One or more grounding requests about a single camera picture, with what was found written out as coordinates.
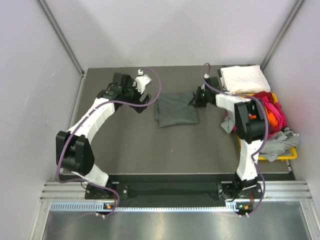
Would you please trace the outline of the dark grey t shirt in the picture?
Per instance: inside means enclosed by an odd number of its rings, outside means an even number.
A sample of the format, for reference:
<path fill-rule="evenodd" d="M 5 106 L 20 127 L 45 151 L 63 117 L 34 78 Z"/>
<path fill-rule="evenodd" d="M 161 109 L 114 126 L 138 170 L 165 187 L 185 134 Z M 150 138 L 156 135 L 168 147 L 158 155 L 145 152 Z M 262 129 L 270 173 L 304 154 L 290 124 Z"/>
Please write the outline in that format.
<path fill-rule="evenodd" d="M 197 110 L 189 105 L 192 92 L 161 93 L 154 104 L 154 119 L 159 128 L 199 123 Z"/>

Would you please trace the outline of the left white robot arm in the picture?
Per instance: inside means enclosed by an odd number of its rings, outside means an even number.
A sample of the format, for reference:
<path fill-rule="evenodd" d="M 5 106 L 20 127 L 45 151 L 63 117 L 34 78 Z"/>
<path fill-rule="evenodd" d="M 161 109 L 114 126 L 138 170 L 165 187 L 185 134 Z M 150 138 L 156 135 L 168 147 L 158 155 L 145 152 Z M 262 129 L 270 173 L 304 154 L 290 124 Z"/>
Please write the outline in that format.
<path fill-rule="evenodd" d="M 112 82 L 101 90 L 91 107 L 81 119 L 67 131 L 59 131 L 55 138 L 56 180 L 63 183 L 60 170 L 75 174 L 76 181 L 86 182 L 96 188 L 102 198 L 112 194 L 118 199 L 111 179 L 95 163 L 91 143 L 106 120 L 121 106 L 127 105 L 137 113 L 143 112 L 151 100 L 151 95 L 143 96 L 152 79 L 142 70 L 136 78 L 129 74 L 114 73 Z"/>

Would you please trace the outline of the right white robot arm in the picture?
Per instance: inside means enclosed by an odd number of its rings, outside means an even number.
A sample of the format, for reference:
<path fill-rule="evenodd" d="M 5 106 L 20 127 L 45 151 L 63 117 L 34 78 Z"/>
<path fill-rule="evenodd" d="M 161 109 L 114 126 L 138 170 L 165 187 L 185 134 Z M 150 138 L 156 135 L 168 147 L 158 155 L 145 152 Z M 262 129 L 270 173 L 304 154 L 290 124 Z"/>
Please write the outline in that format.
<path fill-rule="evenodd" d="M 231 186 L 219 186 L 219 197 L 227 202 L 245 198 L 252 190 L 258 188 L 259 153 L 268 134 L 269 122 L 262 100 L 251 95 L 239 95 L 220 90 L 217 77 L 205 74 L 203 85 L 193 94 L 190 106 L 205 108 L 214 105 L 228 112 L 234 123 L 236 134 L 240 139 L 240 158 Z"/>

